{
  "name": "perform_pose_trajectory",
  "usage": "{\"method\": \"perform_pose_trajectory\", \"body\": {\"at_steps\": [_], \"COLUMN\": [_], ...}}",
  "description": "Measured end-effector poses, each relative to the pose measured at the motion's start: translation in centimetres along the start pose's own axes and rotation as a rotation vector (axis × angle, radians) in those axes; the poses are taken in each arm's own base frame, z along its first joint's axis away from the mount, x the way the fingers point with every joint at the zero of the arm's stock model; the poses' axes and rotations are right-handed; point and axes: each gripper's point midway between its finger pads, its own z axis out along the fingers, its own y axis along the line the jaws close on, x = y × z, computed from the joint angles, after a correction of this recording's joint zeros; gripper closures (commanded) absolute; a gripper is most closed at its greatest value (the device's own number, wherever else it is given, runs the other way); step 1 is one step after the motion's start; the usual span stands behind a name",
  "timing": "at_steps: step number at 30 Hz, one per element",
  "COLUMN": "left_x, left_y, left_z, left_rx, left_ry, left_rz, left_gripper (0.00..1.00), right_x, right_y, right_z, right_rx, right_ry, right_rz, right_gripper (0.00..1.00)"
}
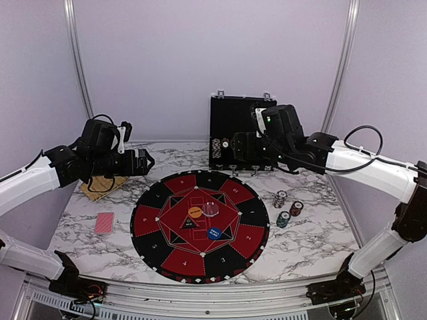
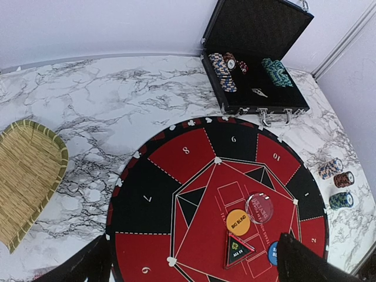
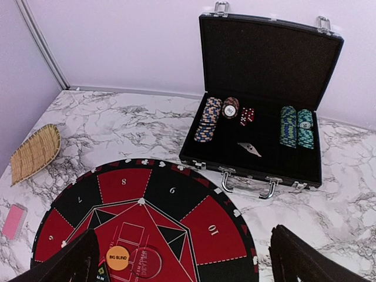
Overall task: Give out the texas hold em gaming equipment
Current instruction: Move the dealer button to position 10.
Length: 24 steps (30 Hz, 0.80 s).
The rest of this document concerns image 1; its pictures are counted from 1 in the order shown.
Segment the blue cream 10 chip stack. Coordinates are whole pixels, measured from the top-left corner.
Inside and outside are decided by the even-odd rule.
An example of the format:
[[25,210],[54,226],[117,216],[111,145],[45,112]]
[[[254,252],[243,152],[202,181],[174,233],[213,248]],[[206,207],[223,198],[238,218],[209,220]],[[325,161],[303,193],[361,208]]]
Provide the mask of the blue cream 10 chip stack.
[[285,191],[279,190],[274,196],[274,200],[273,200],[274,208],[281,209],[284,206],[287,196],[288,194]]

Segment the orange big blind button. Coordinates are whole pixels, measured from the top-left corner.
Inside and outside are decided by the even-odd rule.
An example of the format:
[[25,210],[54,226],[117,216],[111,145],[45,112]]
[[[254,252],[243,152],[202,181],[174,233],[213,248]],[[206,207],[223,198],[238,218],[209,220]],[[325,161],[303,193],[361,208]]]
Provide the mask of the orange big blind button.
[[191,218],[197,219],[197,218],[201,217],[202,214],[203,214],[203,212],[202,212],[200,207],[190,207],[188,209],[188,215]]

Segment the clear acrylic dealer button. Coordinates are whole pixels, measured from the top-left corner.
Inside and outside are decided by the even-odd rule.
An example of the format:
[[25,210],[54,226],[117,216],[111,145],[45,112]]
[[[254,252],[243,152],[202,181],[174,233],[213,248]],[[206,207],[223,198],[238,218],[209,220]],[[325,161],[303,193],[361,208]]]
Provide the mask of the clear acrylic dealer button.
[[215,217],[220,212],[219,205],[213,201],[204,203],[201,210],[206,217]]

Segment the black triangular all-in marker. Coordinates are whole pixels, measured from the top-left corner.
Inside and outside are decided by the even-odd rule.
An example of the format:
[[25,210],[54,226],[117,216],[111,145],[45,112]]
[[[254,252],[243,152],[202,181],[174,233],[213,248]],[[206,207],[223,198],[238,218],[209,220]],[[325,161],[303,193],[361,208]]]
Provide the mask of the black triangular all-in marker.
[[183,223],[181,224],[181,229],[193,229],[198,227],[197,223],[191,218],[191,217],[186,217],[183,221]]

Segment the blue green 50 chip stack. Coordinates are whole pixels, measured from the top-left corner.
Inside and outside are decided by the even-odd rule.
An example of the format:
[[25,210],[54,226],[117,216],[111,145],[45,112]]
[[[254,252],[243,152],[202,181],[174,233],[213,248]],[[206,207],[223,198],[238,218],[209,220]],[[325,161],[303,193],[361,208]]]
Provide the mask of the blue green 50 chip stack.
[[276,219],[276,225],[279,228],[285,228],[291,219],[291,215],[288,211],[281,211]]

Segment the blue small blind button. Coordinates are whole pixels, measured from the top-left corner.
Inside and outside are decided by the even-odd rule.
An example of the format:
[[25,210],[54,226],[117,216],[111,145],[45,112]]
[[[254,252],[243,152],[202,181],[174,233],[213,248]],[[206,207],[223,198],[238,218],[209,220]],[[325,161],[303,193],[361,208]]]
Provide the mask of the blue small blind button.
[[211,227],[207,230],[207,238],[212,241],[220,241],[222,238],[222,230],[217,227]]

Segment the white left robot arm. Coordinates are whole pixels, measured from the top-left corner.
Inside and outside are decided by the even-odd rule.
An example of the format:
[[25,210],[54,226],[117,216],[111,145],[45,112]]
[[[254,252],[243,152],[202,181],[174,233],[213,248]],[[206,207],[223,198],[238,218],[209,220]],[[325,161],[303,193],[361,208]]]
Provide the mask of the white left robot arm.
[[[38,195],[64,188],[78,180],[89,183],[91,178],[105,176],[131,177],[147,175],[155,160],[146,149],[128,149],[120,153],[85,157],[66,146],[41,153],[30,166],[1,178],[1,214],[28,202]],[[69,296],[84,291],[77,267],[64,253],[39,249],[1,232],[1,264],[57,280]]]

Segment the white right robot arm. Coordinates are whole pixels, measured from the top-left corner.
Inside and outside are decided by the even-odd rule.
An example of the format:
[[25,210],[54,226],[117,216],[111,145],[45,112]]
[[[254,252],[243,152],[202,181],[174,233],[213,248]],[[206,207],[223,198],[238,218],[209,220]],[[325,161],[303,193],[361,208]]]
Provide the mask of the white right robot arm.
[[426,163],[405,163],[356,147],[326,133],[237,133],[231,142],[238,160],[265,159],[329,175],[340,188],[364,245],[342,264],[330,292],[348,296],[378,265],[409,243],[426,237]]

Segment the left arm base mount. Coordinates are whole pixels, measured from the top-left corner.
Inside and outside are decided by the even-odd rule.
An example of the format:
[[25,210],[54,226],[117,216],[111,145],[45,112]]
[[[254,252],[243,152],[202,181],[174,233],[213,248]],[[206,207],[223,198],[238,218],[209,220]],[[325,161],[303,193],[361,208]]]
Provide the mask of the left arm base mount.
[[76,304],[102,302],[106,288],[105,282],[80,277],[75,265],[65,265],[59,278],[49,281],[51,292],[75,298]]

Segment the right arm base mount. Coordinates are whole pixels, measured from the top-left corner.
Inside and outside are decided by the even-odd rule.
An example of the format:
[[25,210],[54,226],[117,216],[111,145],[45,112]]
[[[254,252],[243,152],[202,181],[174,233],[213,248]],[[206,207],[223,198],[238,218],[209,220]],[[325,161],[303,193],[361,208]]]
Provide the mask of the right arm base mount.
[[342,269],[333,280],[309,284],[306,297],[313,305],[319,305],[363,295],[365,292],[362,279],[353,276],[347,269]]

